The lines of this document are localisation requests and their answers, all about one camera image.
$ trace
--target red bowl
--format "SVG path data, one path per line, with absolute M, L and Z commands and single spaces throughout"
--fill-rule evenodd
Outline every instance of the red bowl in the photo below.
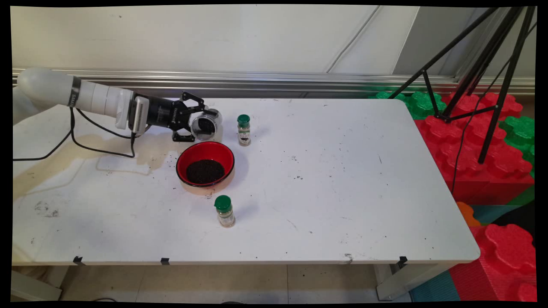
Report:
M 190 182 L 186 176 L 186 168 L 188 168 L 191 163 L 201 161 L 203 159 L 211 159 L 220 163 L 225 170 L 225 175 L 217 181 L 211 183 L 197 184 Z M 177 170 L 177 176 L 179 176 L 179 179 L 181 179 L 181 181 L 185 184 L 194 187 L 212 186 L 222 182 L 232 172 L 234 169 L 234 154 L 224 144 L 215 141 L 201 142 L 190 146 L 183 153 L 181 153 L 181 156 L 177 159 L 175 169 Z

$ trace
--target black cable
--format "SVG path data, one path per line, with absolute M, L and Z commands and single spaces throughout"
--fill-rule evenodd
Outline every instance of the black cable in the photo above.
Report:
M 113 131 L 111 131 L 111 130 L 108 130 L 108 129 L 104 128 L 103 126 L 101 126 L 101 125 L 99 125 L 99 124 L 93 122 L 92 119 L 88 118 L 88 116 L 86 116 L 86 115 L 82 112 L 82 110 L 80 110 L 80 109 L 78 109 L 78 108 L 76 108 L 76 110 L 82 115 L 82 117 L 84 117 L 84 119 L 88 120 L 91 124 L 93 124 L 93 125 L 99 127 L 100 129 L 102 129 L 102 130 L 104 130 L 104 131 L 106 131 L 106 132 L 109 132 L 109 133 L 111 133 L 111 134 L 113 134 L 113 135 L 115 135 L 115 136 L 121 137 L 121 138 L 131 139 L 131 136 L 120 135 L 120 134 L 118 134 L 118 133 L 115 133 L 115 132 L 113 132 Z M 145 128 L 145 132 L 146 132 L 149 128 L 150 128 L 150 125 L 147 125 L 146 128 Z
M 529 29 L 529 31 L 527 32 L 527 35 L 525 36 L 525 38 L 527 38 L 529 36 L 529 34 L 531 34 L 531 32 L 533 31 L 533 29 L 535 29 L 536 27 L 536 22 L 533 24 L 533 26 L 531 26 L 531 28 Z M 457 164 L 459 163 L 459 156 L 460 156 L 460 151 L 463 149 L 463 143 L 464 143 L 464 132 L 466 131 L 466 128 L 468 127 L 468 124 L 470 124 L 470 122 L 472 121 L 472 118 L 474 117 L 474 115 L 476 114 L 476 111 L 478 109 L 478 106 L 480 105 L 480 101 L 483 99 L 483 97 L 487 94 L 487 92 L 489 92 L 490 88 L 494 85 L 495 81 L 499 78 L 500 74 L 502 74 L 502 72 L 504 71 L 504 69 L 508 66 L 508 64 L 510 63 L 510 60 L 512 60 L 512 56 L 510 56 L 510 58 L 508 59 L 508 61 L 504 64 L 504 66 L 500 69 L 499 73 L 496 74 L 496 77 L 495 79 L 493 79 L 493 82 L 487 87 L 487 89 L 485 90 L 485 92 L 483 92 L 483 94 L 479 97 L 478 101 L 476 102 L 476 107 L 474 107 L 474 111 L 472 111 L 472 114 L 470 115 L 470 119 L 468 119 L 468 122 L 466 122 L 466 125 L 464 126 L 463 128 L 463 135 L 462 137 L 460 138 L 460 146 L 459 146 L 459 151 L 457 152 L 456 154 L 456 159 L 455 159 L 455 172 L 453 173 L 453 184 L 452 184 L 452 187 L 451 187 L 451 194 L 453 194 L 453 192 L 455 191 L 455 182 L 456 182 L 456 166 Z
M 76 120 L 75 120 L 75 117 L 74 117 L 74 111 L 72 110 L 72 107 L 70 107 L 70 114 L 71 114 L 71 128 L 70 130 L 68 131 L 68 133 L 66 134 L 66 136 L 61 140 L 60 143 L 58 143 L 55 148 L 53 148 L 53 150 L 51 150 L 47 155 L 43 156 L 43 157 L 36 157 L 36 158 L 13 158 L 13 161 L 14 162 L 20 162 L 20 161 L 40 161 L 42 159 L 46 159 L 48 158 L 53 152 L 55 152 L 55 150 L 57 150 L 61 144 L 63 144 L 63 142 L 65 142 L 65 140 L 69 137 L 69 136 L 72 136 L 72 141 L 79 147 L 82 147 L 84 149 L 87 149 L 87 150 L 91 150 L 91 151 L 95 151 L 95 152 L 101 152 L 101 153 L 106 153 L 106 154 L 112 154 L 112 155 L 119 155 L 119 156 L 124 156 L 124 157 L 129 157 L 129 158 L 134 158 L 135 157 L 135 151 L 133 149 L 133 145 L 135 143 L 135 138 L 138 138 L 138 136 L 136 136 L 135 133 L 132 133 L 131 136 L 124 136 L 124 135 L 120 135 L 120 134 L 117 134 L 111 130 L 108 130 L 106 128 L 104 128 L 103 126 L 93 122 L 89 117 L 87 117 L 80 109 L 76 109 L 78 110 L 78 112 L 86 119 L 88 120 L 91 124 L 113 134 L 113 135 L 116 135 L 118 137 L 122 137 L 122 138 L 126 138 L 126 139 L 130 139 L 131 141 L 131 150 L 132 150 L 132 155 L 128 155 L 128 154 L 123 154 L 123 153 L 116 153 L 116 152 L 110 152 L 110 151 L 104 151 L 104 150 L 98 150 L 98 149 L 93 149 L 91 147 L 87 147 L 87 146 L 84 146 L 80 143 L 78 143 L 76 141 L 76 138 L 74 136 L 74 127 L 76 125 Z M 146 128 L 145 128 L 145 132 L 150 128 L 150 125 L 148 125 Z
M 94 299 L 92 301 L 100 301 L 100 300 L 110 300 L 110 301 L 117 302 L 114 298 L 110 298 L 110 297 L 98 298 L 98 299 Z
M 14 162 L 24 162 L 24 161 L 40 161 L 42 159 L 46 159 L 48 158 L 53 152 L 55 152 L 55 150 L 57 150 L 58 147 L 60 147 L 63 142 L 65 142 L 65 140 L 67 140 L 67 138 L 70 136 L 70 132 L 63 138 L 63 140 L 61 140 L 60 143 L 58 143 L 54 148 L 53 150 L 51 150 L 46 156 L 42 156 L 42 157 L 37 157 L 37 158 L 14 158 L 13 161 Z
M 132 149 L 132 154 L 131 155 L 128 155 L 128 154 L 123 154 L 123 153 L 116 153 L 116 152 L 110 152 L 110 151 L 105 151 L 105 150 L 99 150 L 99 149 L 94 149 L 92 147 L 87 147 L 85 145 L 81 145 L 79 144 L 77 141 L 76 141 L 76 138 L 74 137 L 74 126 L 76 124 L 76 121 L 75 121 L 75 118 L 74 118 L 74 110 L 72 110 L 72 107 L 69 107 L 70 108 L 70 133 L 71 133 L 71 137 L 72 137 L 72 141 L 79 147 L 82 147 L 84 149 L 87 149 L 87 150 L 91 150 L 91 151 L 95 151 L 95 152 L 101 152 L 101 153 L 107 153 L 107 154 L 113 154 L 113 155 L 120 155 L 120 156 L 124 156 L 124 157 L 129 157 L 129 158 L 134 158 L 135 157 L 135 151 L 133 150 L 133 143 L 135 143 L 135 136 L 136 134 L 135 133 L 132 133 L 130 139 L 131 139 L 131 149 Z

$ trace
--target spice jar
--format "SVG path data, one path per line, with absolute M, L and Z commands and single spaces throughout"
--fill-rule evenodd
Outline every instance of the spice jar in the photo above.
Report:
M 243 146 L 248 146 L 251 142 L 248 115 L 240 115 L 238 117 L 238 142 Z
M 222 195 L 215 199 L 215 208 L 219 215 L 221 226 L 229 228 L 234 225 L 236 218 L 232 212 L 232 202 L 228 196 Z

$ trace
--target black seeds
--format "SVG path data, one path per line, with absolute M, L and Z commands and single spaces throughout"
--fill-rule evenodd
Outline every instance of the black seeds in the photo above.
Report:
M 200 134 L 211 135 L 215 133 L 215 125 L 210 120 L 200 118 L 198 119 L 198 127 L 202 130 Z
M 195 184 L 215 182 L 225 175 L 225 169 L 214 160 L 203 159 L 193 162 L 186 168 L 186 177 Z

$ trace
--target black tripod leg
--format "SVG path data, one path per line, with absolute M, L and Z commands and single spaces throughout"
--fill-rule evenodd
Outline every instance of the black tripod leg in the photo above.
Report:
M 496 109 L 493 112 L 493 117 L 489 124 L 489 129 L 487 130 L 487 135 L 481 152 L 479 153 L 478 163 L 482 164 L 485 161 L 487 155 L 487 150 L 489 150 L 489 145 L 491 139 L 493 138 L 493 133 L 495 132 L 496 124 L 499 120 L 500 111 L 503 109 L 504 100 L 506 99 L 506 94 L 508 93 L 508 88 L 510 87 L 510 82 L 512 81 L 512 76 L 516 70 L 516 65 L 520 59 L 521 49 L 525 43 L 525 38 L 527 38 L 527 32 L 529 31 L 529 26 L 531 25 L 531 20 L 533 20 L 533 14 L 535 12 L 535 7 L 527 7 L 527 12 L 525 13 L 525 18 L 523 19 L 523 24 L 521 25 L 520 34 L 517 37 L 516 46 L 514 47 L 512 58 L 510 64 L 508 64 L 508 70 L 504 76 L 503 85 L 500 88 L 499 99 L 496 101 Z
M 430 95 L 430 100 L 432 101 L 432 108 L 434 108 L 434 116 L 439 118 L 438 105 L 436 104 L 436 98 L 434 98 L 434 92 L 432 91 L 432 85 L 430 84 L 430 79 L 426 71 L 423 73 L 424 82 L 426 83 L 426 89 L 428 89 L 428 94 Z
M 517 19 L 517 16 L 521 13 L 522 7 L 512 7 L 510 8 L 510 11 L 506 14 L 503 21 L 500 23 L 499 27 L 496 29 L 495 33 L 493 34 L 493 37 L 489 40 L 489 43 L 487 43 L 487 46 L 482 50 L 481 54 L 479 55 L 478 59 L 474 63 L 474 65 L 470 68 L 470 71 L 464 76 L 464 78 L 459 83 L 458 88 L 455 91 L 455 94 L 453 95 L 453 98 L 451 98 L 451 101 L 447 105 L 447 108 L 443 111 L 444 117 L 450 117 L 451 111 L 453 108 L 455 108 L 455 105 L 458 103 L 464 92 L 467 90 L 468 86 L 472 82 L 472 80 L 478 75 L 480 72 L 480 69 L 483 65 L 486 64 L 486 59 L 494 53 L 496 53 L 495 48 L 498 49 L 500 45 L 498 44 L 499 41 L 502 42 L 504 40 L 504 36 L 506 34 L 506 30 L 509 30 L 514 22 Z
M 487 58 L 482 63 L 481 68 L 479 70 L 479 73 L 474 76 L 474 79 L 472 80 L 471 85 L 468 88 L 468 93 L 466 93 L 466 95 L 472 95 L 472 93 L 474 93 L 474 90 L 476 89 L 477 85 L 480 83 L 480 80 L 483 77 L 483 74 L 485 74 L 485 71 L 487 70 L 487 67 L 489 66 L 489 64 L 491 63 L 493 58 L 495 57 L 495 54 L 499 50 L 500 46 L 503 44 L 504 40 L 506 39 L 506 36 L 508 35 L 510 30 L 512 29 L 512 27 L 513 27 L 514 23 L 516 22 L 518 16 L 519 16 L 519 14 L 515 15 L 514 20 L 511 23 L 508 24 L 508 26 L 506 27 L 506 30 L 504 31 L 504 33 L 498 39 L 496 44 L 493 45 L 493 48 L 491 49 L 490 53 L 487 55 Z
M 455 37 L 454 40 L 452 40 L 445 48 L 443 48 L 437 55 L 432 58 L 432 60 L 428 61 L 421 69 L 416 72 L 409 80 L 407 80 L 401 87 L 399 87 L 396 91 L 392 92 L 389 99 L 395 98 L 399 93 L 401 93 L 405 88 L 407 88 L 411 83 L 413 83 L 417 78 L 419 78 L 420 75 L 423 74 L 427 69 L 430 68 L 434 63 L 436 63 L 437 60 L 439 60 L 441 57 L 444 56 L 448 51 L 451 50 L 451 48 L 455 47 L 460 41 L 462 41 L 463 38 L 465 38 L 468 33 L 472 32 L 479 24 L 481 24 L 487 17 L 489 17 L 493 12 L 496 11 L 498 8 L 489 8 L 485 13 L 483 13 L 478 19 L 476 19 L 470 26 L 468 26 L 466 29 L 464 29 L 463 32 L 461 32 L 457 37 Z

